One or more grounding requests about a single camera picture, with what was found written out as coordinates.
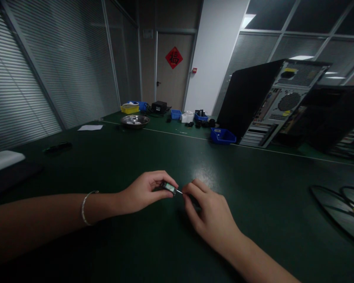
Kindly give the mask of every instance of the small electronic device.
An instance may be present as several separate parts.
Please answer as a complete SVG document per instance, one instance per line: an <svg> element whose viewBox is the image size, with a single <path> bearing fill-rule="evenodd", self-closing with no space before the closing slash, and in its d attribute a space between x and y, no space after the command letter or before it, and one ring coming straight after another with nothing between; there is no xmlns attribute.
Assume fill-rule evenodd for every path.
<svg viewBox="0 0 354 283"><path fill-rule="evenodd" d="M169 183L167 183L167 182L163 182L163 183L161 184L161 187L162 187L163 189L166 189L166 190L172 192L173 196L176 195L176 188L173 187L171 184L169 184Z"/></svg>
<svg viewBox="0 0 354 283"><path fill-rule="evenodd" d="M167 103L163 101L156 101L152 103L152 112L157 114L165 114L167 111Z"/></svg>
<svg viewBox="0 0 354 283"><path fill-rule="evenodd" d="M163 189L166 189L170 192L172 192L173 196L176 195L176 192L179 192L180 194L183 194L183 192L177 190L175 187L173 187L171 184L167 183L167 182L162 182L161 186ZM197 201L197 199L195 197L193 197L192 195L188 195L190 197L190 199L192 200L192 204L197 208L197 209L202 209L199 202Z"/></svg>

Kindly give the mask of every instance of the metal bowl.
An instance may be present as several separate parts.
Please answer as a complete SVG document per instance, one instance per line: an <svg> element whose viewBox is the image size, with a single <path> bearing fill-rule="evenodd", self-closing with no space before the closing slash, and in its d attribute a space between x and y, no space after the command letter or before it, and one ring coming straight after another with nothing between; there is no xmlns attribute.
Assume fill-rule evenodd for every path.
<svg viewBox="0 0 354 283"><path fill-rule="evenodd" d="M149 123L149 118L143 115L128 115L121 119L121 123L130 129L141 129Z"/></svg>

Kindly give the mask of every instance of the red fu sign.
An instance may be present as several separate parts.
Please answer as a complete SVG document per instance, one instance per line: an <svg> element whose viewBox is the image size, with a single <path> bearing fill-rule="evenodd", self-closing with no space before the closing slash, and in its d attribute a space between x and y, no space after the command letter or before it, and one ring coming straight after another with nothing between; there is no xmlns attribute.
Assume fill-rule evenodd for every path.
<svg viewBox="0 0 354 283"><path fill-rule="evenodd" d="M165 59L168 61L172 69L174 69L183 60L177 47L173 47L173 49L168 53L168 55L165 56Z"/></svg>

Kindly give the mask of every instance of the hand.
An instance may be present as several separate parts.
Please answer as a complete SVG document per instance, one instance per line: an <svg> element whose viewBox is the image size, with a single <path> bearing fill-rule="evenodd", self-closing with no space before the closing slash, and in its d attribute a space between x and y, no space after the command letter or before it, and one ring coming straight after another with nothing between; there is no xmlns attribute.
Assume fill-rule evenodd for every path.
<svg viewBox="0 0 354 283"><path fill-rule="evenodd" d="M165 181L178 187L175 180L165 171L145 172L127 189L117 194L117 215L134 213L163 198L172 198L167 190L153 191Z"/></svg>
<svg viewBox="0 0 354 283"><path fill-rule="evenodd" d="M199 179L182 189L185 210L195 231L219 254L229 257L230 251L243 238L224 196L213 192ZM193 195L202 207L197 214L187 194Z"/></svg>

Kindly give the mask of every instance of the door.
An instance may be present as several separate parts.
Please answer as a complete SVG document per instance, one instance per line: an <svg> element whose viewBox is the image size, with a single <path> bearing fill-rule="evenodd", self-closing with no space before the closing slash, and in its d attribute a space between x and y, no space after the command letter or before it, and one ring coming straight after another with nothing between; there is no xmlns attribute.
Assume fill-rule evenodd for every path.
<svg viewBox="0 0 354 283"><path fill-rule="evenodd" d="M156 100L182 111L194 35L158 34ZM174 69L165 58L176 47L182 60Z"/></svg>

